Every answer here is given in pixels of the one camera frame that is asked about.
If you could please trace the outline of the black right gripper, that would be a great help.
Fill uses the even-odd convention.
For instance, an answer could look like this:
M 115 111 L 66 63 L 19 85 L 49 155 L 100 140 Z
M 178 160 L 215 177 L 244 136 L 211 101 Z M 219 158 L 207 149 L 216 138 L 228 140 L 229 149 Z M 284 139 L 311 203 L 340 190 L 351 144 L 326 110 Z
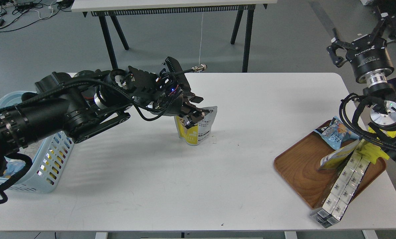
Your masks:
M 357 83 L 369 83 L 373 75 L 391 75 L 394 67 L 387 45 L 396 43 L 396 14 L 380 14 L 380 20 L 370 34 L 348 43 L 339 39 L 336 28 L 327 52 L 332 63 L 340 68 L 350 62 Z

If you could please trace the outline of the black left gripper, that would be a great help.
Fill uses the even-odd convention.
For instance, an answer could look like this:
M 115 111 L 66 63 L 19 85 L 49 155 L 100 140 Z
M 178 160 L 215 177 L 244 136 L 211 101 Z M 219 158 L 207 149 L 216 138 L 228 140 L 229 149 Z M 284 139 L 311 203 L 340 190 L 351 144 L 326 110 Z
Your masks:
M 210 110 L 195 106 L 204 99 L 191 91 L 185 74 L 207 70 L 207 65 L 183 70 L 178 60 L 171 56 L 165 59 L 165 65 L 158 74 L 128 66 L 126 76 L 119 75 L 118 84 L 138 106 L 147 108 L 155 115 L 184 116 L 184 127 L 190 129 L 203 120 Z

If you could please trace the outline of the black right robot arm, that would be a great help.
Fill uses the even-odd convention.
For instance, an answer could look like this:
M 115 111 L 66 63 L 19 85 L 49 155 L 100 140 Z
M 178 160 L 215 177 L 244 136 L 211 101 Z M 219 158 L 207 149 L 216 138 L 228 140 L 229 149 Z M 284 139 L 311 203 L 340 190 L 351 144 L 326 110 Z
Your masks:
M 351 64 L 357 83 L 366 84 L 362 95 L 342 100 L 340 119 L 360 138 L 379 146 L 396 163 L 396 77 L 387 45 L 396 42 L 396 15 L 381 13 L 370 34 L 353 42 L 334 38 L 327 52 L 336 67 Z

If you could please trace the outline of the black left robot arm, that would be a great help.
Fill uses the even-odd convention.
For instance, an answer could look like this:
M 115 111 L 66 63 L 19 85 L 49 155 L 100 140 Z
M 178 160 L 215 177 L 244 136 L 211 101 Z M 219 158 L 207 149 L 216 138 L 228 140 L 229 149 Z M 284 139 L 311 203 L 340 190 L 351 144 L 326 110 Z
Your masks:
M 0 108 L 0 204 L 8 201 L 5 190 L 33 165 L 19 148 L 60 131 L 74 143 L 83 142 L 127 121 L 130 107 L 145 121 L 179 116 L 187 129 L 196 126 L 210 111 L 196 106 L 203 98 L 191 91 L 185 74 L 204 71 L 207 65 L 183 70 L 170 56 L 165 65 L 158 74 L 132 66 L 82 71 L 74 77 L 53 72 L 35 83 L 36 93 L 26 92 L 21 103 Z

